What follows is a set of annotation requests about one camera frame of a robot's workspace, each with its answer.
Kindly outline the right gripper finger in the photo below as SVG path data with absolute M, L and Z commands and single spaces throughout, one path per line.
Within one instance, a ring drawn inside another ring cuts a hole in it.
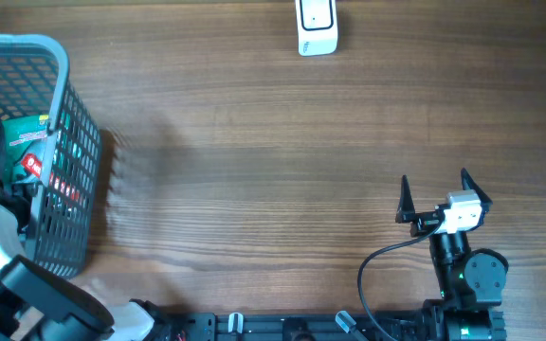
M 482 210 L 489 211 L 490 207 L 493 205 L 493 201 L 490 197 L 481 189 L 481 187 L 475 182 L 471 177 L 466 168 L 461 169 L 461 181 L 463 190 L 474 190 L 480 199 Z
M 395 221 L 398 224 L 411 223 L 416 220 L 416 212 L 411 196 L 410 183 L 408 177 L 401 177 L 400 198 L 395 214 Z

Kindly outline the green 3M gloves packet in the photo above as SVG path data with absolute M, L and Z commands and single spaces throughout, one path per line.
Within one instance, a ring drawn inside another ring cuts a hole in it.
M 59 131 L 55 134 L 57 147 L 53 152 L 46 150 L 50 138 L 47 130 L 49 115 L 17 117 L 3 122 L 0 136 L 0 176 L 4 185 L 35 185 L 41 181 L 45 165 L 49 162 L 50 170 L 47 184 L 70 200 L 81 203 L 84 194 L 79 185 L 72 185 L 71 178 L 81 170 L 71 163 L 71 157 L 64 149 L 71 148 L 70 154 L 82 156 L 82 148 Z

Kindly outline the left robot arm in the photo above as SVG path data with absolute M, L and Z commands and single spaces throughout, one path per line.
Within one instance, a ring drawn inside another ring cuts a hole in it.
M 94 297 L 23 256 L 0 270 L 0 340 L 19 328 L 17 316 L 43 316 L 24 336 L 36 341 L 168 340 L 170 328 L 136 302 L 109 312 Z

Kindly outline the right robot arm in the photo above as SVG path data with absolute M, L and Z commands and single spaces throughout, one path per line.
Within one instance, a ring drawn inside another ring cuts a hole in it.
M 482 340 L 507 338 L 502 291 L 509 270 L 500 253 L 473 250 L 467 234 L 484 223 L 493 201 L 461 170 L 462 189 L 450 192 L 433 210 L 415 210 L 407 176 L 401 179 L 395 221 L 410 224 L 412 237 L 429 240 L 429 253 L 440 289 L 413 312 L 397 313 L 393 329 L 401 340 Z

